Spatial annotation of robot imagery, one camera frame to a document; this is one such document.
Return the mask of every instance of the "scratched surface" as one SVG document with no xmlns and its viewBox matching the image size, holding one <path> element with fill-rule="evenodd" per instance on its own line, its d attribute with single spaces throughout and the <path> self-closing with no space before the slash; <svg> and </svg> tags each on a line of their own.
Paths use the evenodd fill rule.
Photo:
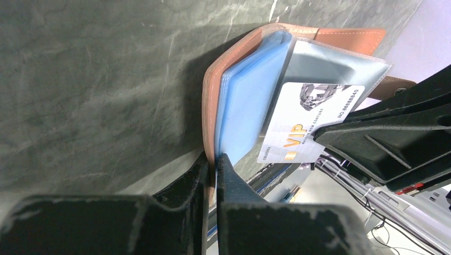
<svg viewBox="0 0 451 255">
<path fill-rule="evenodd" d="M 261 24 L 385 28 L 383 57 L 420 1 L 1 1 L 0 197 L 118 192 L 198 150 L 204 72 Z"/>
</svg>

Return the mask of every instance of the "gray table surface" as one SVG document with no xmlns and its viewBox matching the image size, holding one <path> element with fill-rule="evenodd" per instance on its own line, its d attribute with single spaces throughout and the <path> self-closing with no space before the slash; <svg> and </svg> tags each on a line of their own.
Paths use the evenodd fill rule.
<svg viewBox="0 0 451 255">
<path fill-rule="evenodd" d="M 0 205 L 157 190 L 187 170 L 162 166 L 202 150 L 203 75 L 239 36 L 275 21 L 385 28 L 384 57 L 420 3 L 1 1 Z M 244 179 L 261 167 L 252 158 L 237 165 Z"/>
</svg>

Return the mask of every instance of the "brown leather wallet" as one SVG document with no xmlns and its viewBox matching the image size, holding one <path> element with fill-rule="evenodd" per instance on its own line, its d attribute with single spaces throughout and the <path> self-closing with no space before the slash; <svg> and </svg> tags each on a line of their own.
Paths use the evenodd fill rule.
<svg viewBox="0 0 451 255">
<path fill-rule="evenodd" d="M 256 50 L 263 37 L 281 30 L 288 31 L 296 37 L 314 39 L 321 43 L 365 55 L 372 55 L 385 36 L 385 30 L 383 29 L 320 29 L 292 24 L 272 23 L 253 30 L 243 39 L 239 40 L 208 68 L 204 76 L 202 91 L 202 132 L 204 149 L 211 169 L 214 169 L 214 130 L 222 73 Z M 394 86 L 395 83 L 391 82 L 386 85 Z M 396 89 L 397 87 L 390 87 L 388 89 L 390 92 L 388 93 L 393 94 Z"/>
</svg>

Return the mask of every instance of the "white card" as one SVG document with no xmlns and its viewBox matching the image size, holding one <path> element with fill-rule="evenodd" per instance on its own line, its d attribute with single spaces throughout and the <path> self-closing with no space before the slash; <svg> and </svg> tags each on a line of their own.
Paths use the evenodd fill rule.
<svg viewBox="0 0 451 255">
<path fill-rule="evenodd" d="M 313 141 L 315 131 L 343 122 L 364 90 L 359 85 L 285 83 L 257 162 L 315 162 L 324 150 Z"/>
</svg>

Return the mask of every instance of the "open wallet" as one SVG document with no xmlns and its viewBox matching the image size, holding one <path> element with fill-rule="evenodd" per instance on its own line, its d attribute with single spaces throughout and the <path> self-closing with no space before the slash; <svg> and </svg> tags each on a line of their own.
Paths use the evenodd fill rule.
<svg viewBox="0 0 451 255">
<path fill-rule="evenodd" d="M 303 78 L 316 72 L 317 76 L 329 74 L 330 83 L 360 84 L 361 79 L 353 80 L 356 70 L 371 58 L 384 35 L 383 29 L 321 29 L 273 23 L 261 26 L 239 40 L 208 68 L 204 76 L 202 128 L 210 169 L 215 168 L 215 160 L 220 154 L 226 153 L 234 165 L 255 144 L 268 111 L 271 111 L 271 101 L 277 96 L 276 85 L 280 83 L 281 73 L 284 72 L 289 81 L 294 79 L 289 75 L 292 61 L 286 61 L 288 53 L 295 47 L 293 41 L 304 40 L 310 47 L 309 52 L 301 54 L 300 63 L 304 65 L 295 65 L 295 71 L 303 72 Z M 349 58 L 348 63 L 356 63 L 355 66 L 336 62 L 333 54 L 340 54 L 340 51 Z M 324 63 L 334 66 L 327 70 Z M 386 68 L 385 63 L 378 64 L 373 68 L 374 74 L 385 78 L 368 80 L 370 85 L 365 90 L 368 95 L 362 100 L 367 96 L 384 100 L 415 85 L 411 81 L 385 76 L 389 67 Z M 334 75 L 332 70 L 343 71 Z M 315 82 L 314 76 L 310 78 L 309 82 Z"/>
</svg>

